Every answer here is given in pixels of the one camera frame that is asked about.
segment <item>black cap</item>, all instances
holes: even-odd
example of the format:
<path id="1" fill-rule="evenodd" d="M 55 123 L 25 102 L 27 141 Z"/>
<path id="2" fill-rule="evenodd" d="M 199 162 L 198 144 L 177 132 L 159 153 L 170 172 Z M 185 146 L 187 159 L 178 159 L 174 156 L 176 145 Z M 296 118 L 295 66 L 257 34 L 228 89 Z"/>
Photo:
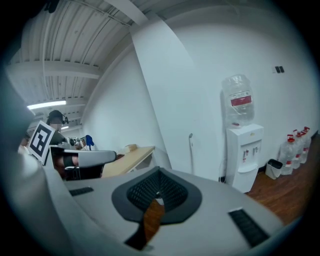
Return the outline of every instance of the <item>black cap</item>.
<path id="1" fill-rule="evenodd" d="M 60 111 L 58 110 L 53 110 L 49 113 L 49 117 L 48 117 L 48 120 L 46 121 L 47 124 L 50 123 L 50 121 L 53 119 L 53 118 L 59 118 L 61 119 L 61 121 L 63 120 L 63 115 Z"/>

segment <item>gray platform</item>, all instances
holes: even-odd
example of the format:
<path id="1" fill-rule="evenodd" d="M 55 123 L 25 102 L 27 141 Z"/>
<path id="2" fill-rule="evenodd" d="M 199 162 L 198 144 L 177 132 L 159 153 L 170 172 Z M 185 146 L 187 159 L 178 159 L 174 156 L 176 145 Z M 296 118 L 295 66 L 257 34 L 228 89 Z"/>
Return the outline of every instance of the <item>gray platform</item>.
<path id="1" fill-rule="evenodd" d="M 68 181 L 65 185 L 69 190 L 92 187 L 93 192 L 75 196 L 74 200 L 95 223 L 124 242 L 135 233 L 138 224 L 118 214 L 111 195 L 116 187 L 148 170 L 111 178 Z M 170 172 L 196 185 L 202 193 L 202 203 L 187 221 L 160 227 L 144 249 L 152 255 L 234 255 L 249 250 L 250 245 L 228 215 L 237 208 L 243 208 L 268 235 L 283 227 L 272 212 L 229 185 L 180 171 Z"/>

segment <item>white wall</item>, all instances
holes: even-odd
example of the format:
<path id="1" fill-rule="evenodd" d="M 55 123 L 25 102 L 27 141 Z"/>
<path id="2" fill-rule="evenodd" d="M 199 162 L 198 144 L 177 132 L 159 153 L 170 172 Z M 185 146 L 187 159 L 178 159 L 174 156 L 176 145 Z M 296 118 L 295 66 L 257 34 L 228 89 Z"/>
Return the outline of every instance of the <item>white wall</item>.
<path id="1" fill-rule="evenodd" d="M 130 33 L 172 168 L 218 181 L 213 113 L 191 56 L 156 15 Z"/>
<path id="2" fill-rule="evenodd" d="M 220 175 L 226 149 L 221 81 L 226 77 L 245 74 L 251 81 L 254 122 L 264 126 L 260 167 L 277 157 L 280 144 L 292 130 L 308 126 L 313 134 L 320 124 L 319 76 L 299 36 L 290 24 L 268 12 L 240 8 L 239 13 L 238 18 L 231 7 L 209 7 L 168 21 L 207 86 L 215 113 L 208 118 L 214 118 L 212 132 L 218 148 L 212 170 Z M 285 73 L 273 74 L 274 66 L 283 66 Z M 117 150 L 136 143 L 155 145 L 165 152 L 134 52 L 117 65 L 102 87 L 82 122 L 98 149 Z"/>
<path id="3" fill-rule="evenodd" d="M 210 7 L 169 22 L 209 89 L 220 175 L 226 152 L 221 82 L 226 77 L 245 74 L 251 81 L 254 122 L 264 127 L 260 167 L 277 157 L 287 134 L 304 126 L 313 134 L 320 123 L 319 74 L 299 35 L 270 12 L 240 8 L 239 13 L 238 18 L 231 7 Z M 283 66 L 285 73 L 272 73 L 274 66 Z"/>
<path id="4" fill-rule="evenodd" d="M 93 97 L 82 125 L 84 133 L 92 136 L 96 149 L 118 151 L 128 144 L 155 146 L 157 164 L 170 168 L 133 47 Z"/>

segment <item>white pillar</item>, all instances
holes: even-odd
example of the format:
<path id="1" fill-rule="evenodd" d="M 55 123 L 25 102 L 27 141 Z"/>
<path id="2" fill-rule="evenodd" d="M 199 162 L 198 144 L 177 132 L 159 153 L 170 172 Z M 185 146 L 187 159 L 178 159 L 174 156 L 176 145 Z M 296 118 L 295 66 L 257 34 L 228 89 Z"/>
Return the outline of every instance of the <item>white pillar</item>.
<path id="1" fill-rule="evenodd" d="M 134 24 L 130 33 L 172 169 L 217 181 L 214 117 L 193 60 L 155 14 L 142 26 Z"/>

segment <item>wooden desk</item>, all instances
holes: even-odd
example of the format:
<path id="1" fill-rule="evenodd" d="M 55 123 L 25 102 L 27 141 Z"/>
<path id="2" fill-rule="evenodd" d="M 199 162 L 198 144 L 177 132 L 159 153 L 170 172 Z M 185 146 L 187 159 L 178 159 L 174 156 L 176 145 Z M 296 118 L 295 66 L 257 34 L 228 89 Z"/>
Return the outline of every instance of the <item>wooden desk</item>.
<path id="1" fill-rule="evenodd" d="M 102 171 L 102 178 L 122 175 L 130 172 L 150 156 L 155 147 L 139 147 L 134 151 L 125 154 L 122 158 L 104 165 Z"/>

